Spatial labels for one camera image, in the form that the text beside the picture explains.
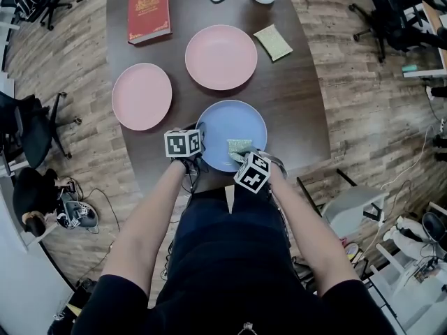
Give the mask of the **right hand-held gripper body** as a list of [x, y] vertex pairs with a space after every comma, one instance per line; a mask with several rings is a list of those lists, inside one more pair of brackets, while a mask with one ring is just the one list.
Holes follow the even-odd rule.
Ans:
[[244, 155], [244, 161], [233, 179], [237, 185], [257, 194], [269, 180], [272, 164], [279, 167], [285, 179], [288, 177], [280, 159], [265, 151], [250, 151]]

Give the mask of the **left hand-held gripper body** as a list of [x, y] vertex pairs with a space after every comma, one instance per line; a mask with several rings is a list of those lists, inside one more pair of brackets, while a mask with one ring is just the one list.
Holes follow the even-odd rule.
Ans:
[[199, 129], [171, 130], [164, 134], [165, 152], [168, 158], [189, 158], [201, 154], [203, 134]]

